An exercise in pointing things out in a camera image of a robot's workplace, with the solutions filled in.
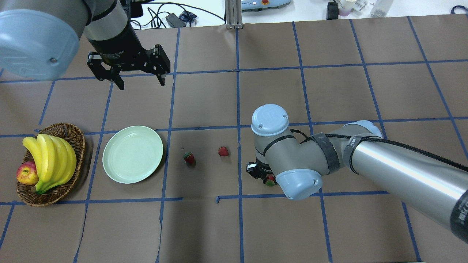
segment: power adapter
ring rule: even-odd
[[[177,17],[177,15],[175,15],[174,13],[166,16],[166,21],[173,28],[184,28],[184,27],[186,27],[185,23],[182,20],[180,20]]]
[[[338,19],[338,3],[328,2],[327,6],[327,20]]]

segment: cable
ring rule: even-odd
[[[140,22],[138,22],[138,21],[136,21],[136,20],[130,20],[130,22],[132,22],[132,23],[136,24],[137,26],[139,26],[139,27],[140,27],[139,30],[141,30],[141,24],[140,24]]]
[[[160,3],[160,2],[144,2],[143,4],[160,4],[160,5],[172,4],[172,5],[180,5],[180,6],[184,6],[184,7],[190,7],[190,8],[198,9],[198,10],[207,12],[207,13],[209,13],[209,14],[212,14],[212,15],[218,17],[219,19],[221,19],[222,21],[226,22],[225,19],[223,19],[222,17],[220,17],[219,15],[217,15],[217,14],[215,14],[215,13],[212,13],[212,12],[210,12],[210,11],[207,11],[207,10],[202,9],[202,8],[199,8],[199,7],[189,6],[189,5],[186,5],[186,4],[179,4],[179,3],[173,3],[173,2],[167,2],[167,3]]]
[[[306,137],[306,139],[309,138],[309,136],[307,136],[305,133],[303,133],[303,132],[301,132],[301,131],[299,131],[299,130],[295,130],[295,129],[289,129],[289,130],[290,130],[291,132],[295,132],[295,133],[300,133],[300,134],[302,134],[304,137]]]
[[[325,134],[327,137],[332,137],[332,138],[342,138],[342,139],[350,139],[351,136],[348,136],[348,135],[341,135],[341,134]],[[424,150],[421,150],[419,148],[416,148],[416,147],[413,147],[413,146],[409,146],[409,145],[406,145],[406,144],[403,144],[403,143],[400,143],[400,142],[396,142],[396,141],[391,141],[391,140],[385,140],[385,139],[379,139],[379,138],[362,138],[362,141],[369,141],[369,142],[382,142],[382,143],[387,143],[387,144],[391,144],[391,145],[394,145],[394,146],[398,146],[398,147],[401,147],[401,148],[404,148],[404,149],[407,149],[407,150],[410,150],[410,151],[413,151],[413,152],[416,152],[416,153],[419,153],[419,154],[422,154],[422,155],[425,155],[427,157],[430,157],[432,159],[435,159],[435,160],[438,160],[440,162],[443,162],[445,164],[448,164],[450,166],[453,166],[455,168],[458,168],[460,170],[463,170],[465,172],[468,172],[468,167],[462,165],[462,164],[459,164],[457,162],[454,162],[454,161],[451,161],[449,159],[446,159],[444,157],[441,157],[441,156],[438,156],[436,154],[433,154],[433,153],[430,153],[430,152],[426,152]]]
[[[464,7],[464,6],[454,6],[454,7],[452,8],[452,10],[450,11],[450,13],[451,13],[451,14],[455,14],[455,9],[457,9],[457,8],[460,8],[460,9],[465,10],[465,12],[468,14],[468,8],[466,8],[466,7]]]
[[[164,26],[164,28],[167,28],[166,25],[162,22],[162,19],[159,17],[159,10],[158,10],[158,13],[156,13],[155,11],[153,11],[151,8],[148,7],[148,12],[150,13],[151,17],[153,18],[150,21],[152,28],[159,28],[159,27],[161,27],[161,24]]]
[[[138,21],[136,20],[131,20],[131,22],[133,22],[134,24],[138,25],[139,29],[142,29],[142,27],[145,27],[149,24],[151,24],[151,28],[160,28],[161,25],[164,26],[164,28],[167,28],[167,26],[164,24],[164,22],[162,21],[162,19],[159,17],[160,14],[163,14],[163,13],[167,13],[167,14],[170,14],[170,12],[167,12],[167,11],[161,11],[161,7],[164,6],[164,5],[177,5],[179,6],[180,8],[182,8],[185,12],[188,12],[184,7],[190,7],[190,8],[194,8],[194,9],[198,9],[198,10],[201,10],[201,11],[204,11],[204,12],[207,12],[211,15],[214,15],[216,17],[218,17],[219,19],[221,19],[222,21],[226,22],[226,14],[224,15],[225,18],[222,18],[220,17],[219,15],[215,14],[215,13],[212,13],[210,11],[207,11],[205,9],[202,9],[202,8],[199,8],[199,7],[194,7],[194,6],[190,6],[190,5],[186,5],[186,4],[179,4],[179,3],[174,3],[174,2],[165,2],[165,3],[162,3],[162,2],[151,2],[152,0],[144,0],[144,1],[138,1],[137,3],[141,3],[142,5],[143,4],[159,4],[160,6],[158,7],[158,10],[155,12],[154,10],[152,10],[151,8],[148,7],[148,12],[150,13],[151,15],[151,20],[150,22],[144,24],[144,25],[141,25]]]

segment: banana bunch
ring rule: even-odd
[[[75,151],[64,139],[40,133],[37,139],[24,138],[23,146],[31,152],[36,163],[37,194],[42,195],[50,188],[68,182],[75,173]]]

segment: strawberry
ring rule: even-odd
[[[269,175],[269,176],[266,177],[266,179],[267,180],[266,180],[265,184],[267,186],[275,186],[275,176]]]
[[[227,150],[226,147],[223,146],[223,147],[218,149],[218,154],[220,156],[229,156],[229,151]]]
[[[195,157],[193,157],[193,153],[184,154],[183,159],[189,164],[193,164],[195,162]]]

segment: red apple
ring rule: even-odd
[[[34,185],[39,181],[36,164],[34,161],[27,161],[16,171],[16,179],[26,185]]]

